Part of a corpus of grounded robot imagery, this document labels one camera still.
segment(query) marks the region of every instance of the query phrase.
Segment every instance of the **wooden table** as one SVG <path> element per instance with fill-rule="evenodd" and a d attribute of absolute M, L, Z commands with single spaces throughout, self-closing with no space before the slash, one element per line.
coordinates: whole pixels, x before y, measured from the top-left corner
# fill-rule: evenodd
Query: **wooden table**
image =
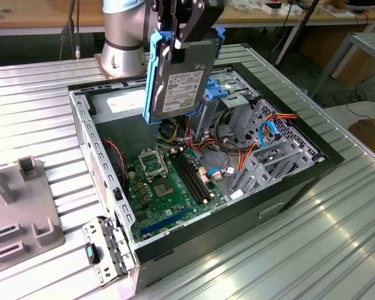
<path fill-rule="evenodd" d="M 57 10 L 55 0 L 2 0 L 0 8 L 12 7 L 14 11 L 6 14 L 0 19 L 0 36 L 29 35 L 29 34 L 59 34 L 68 19 L 67 12 Z M 291 16 L 286 26 L 293 26 L 276 63 L 284 56 L 295 35 L 304 14 Z M 266 12 L 255 9 L 250 12 L 241 12 L 231 6 L 227 6 L 218 19 L 217 25 L 225 28 L 244 27 L 279 27 L 283 26 L 285 17 L 269 15 Z M 82 12 L 80 17 L 81 33 L 104 32 L 104 16 L 101 11 Z M 367 24 L 364 32 L 371 32 L 375 26 L 375 12 L 370 11 L 365 15 L 358 15 L 356 18 L 337 19 L 325 11 L 317 8 L 308 21 L 308 26 L 330 26 L 330 25 L 351 25 Z"/>

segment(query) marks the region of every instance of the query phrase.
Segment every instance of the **open computer tower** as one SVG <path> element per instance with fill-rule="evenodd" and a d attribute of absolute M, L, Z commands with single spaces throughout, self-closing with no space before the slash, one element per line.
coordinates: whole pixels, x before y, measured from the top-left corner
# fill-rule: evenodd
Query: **open computer tower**
<path fill-rule="evenodd" d="M 196 112 L 151 125 L 145 77 L 69 87 L 106 212 L 83 228 L 102 287 L 130 276 L 138 293 L 291 208 L 343 161 L 242 64 L 211 82 L 218 96 Z"/>

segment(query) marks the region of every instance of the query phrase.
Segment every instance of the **blue cable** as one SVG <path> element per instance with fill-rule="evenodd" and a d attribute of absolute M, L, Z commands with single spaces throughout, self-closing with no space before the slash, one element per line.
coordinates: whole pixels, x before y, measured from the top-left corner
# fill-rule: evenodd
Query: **blue cable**
<path fill-rule="evenodd" d="M 261 123 L 260 128 L 258 130 L 258 137 L 260 139 L 260 143 L 261 143 L 262 147 L 265 146 L 264 145 L 264 138 L 263 138 L 263 129 L 264 129 L 265 125 L 268 125 L 268 127 L 271 128 L 271 131 L 274 134 L 280 134 L 280 135 L 282 135 L 282 132 L 277 129 L 277 127 L 276 127 L 276 125 L 275 125 L 274 122 L 272 122 L 272 121 L 266 121 L 266 122 Z"/>
<path fill-rule="evenodd" d="M 212 169 L 212 170 L 208 171 L 208 175 L 211 176 L 216 171 L 226 172 L 226 170 L 222 170 L 222 169 L 216 168 L 216 169 Z"/>

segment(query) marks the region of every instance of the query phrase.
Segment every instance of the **black latch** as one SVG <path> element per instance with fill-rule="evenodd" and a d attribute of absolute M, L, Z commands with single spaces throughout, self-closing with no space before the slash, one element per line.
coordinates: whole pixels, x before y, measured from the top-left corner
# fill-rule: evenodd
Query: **black latch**
<path fill-rule="evenodd" d="M 89 264 L 98 264 L 100 263 L 100 258 L 98 254 L 98 250 L 96 249 L 96 245 L 94 243 L 86 243 L 85 244 L 85 250 L 87 259 L 89 260 Z"/>

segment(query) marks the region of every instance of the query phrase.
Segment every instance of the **hard drive label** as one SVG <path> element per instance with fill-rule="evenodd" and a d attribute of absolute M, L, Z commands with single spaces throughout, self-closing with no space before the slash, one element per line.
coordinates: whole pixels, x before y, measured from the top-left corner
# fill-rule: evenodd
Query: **hard drive label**
<path fill-rule="evenodd" d="M 162 112 L 193 106 L 202 76 L 203 71 L 170 75 Z"/>

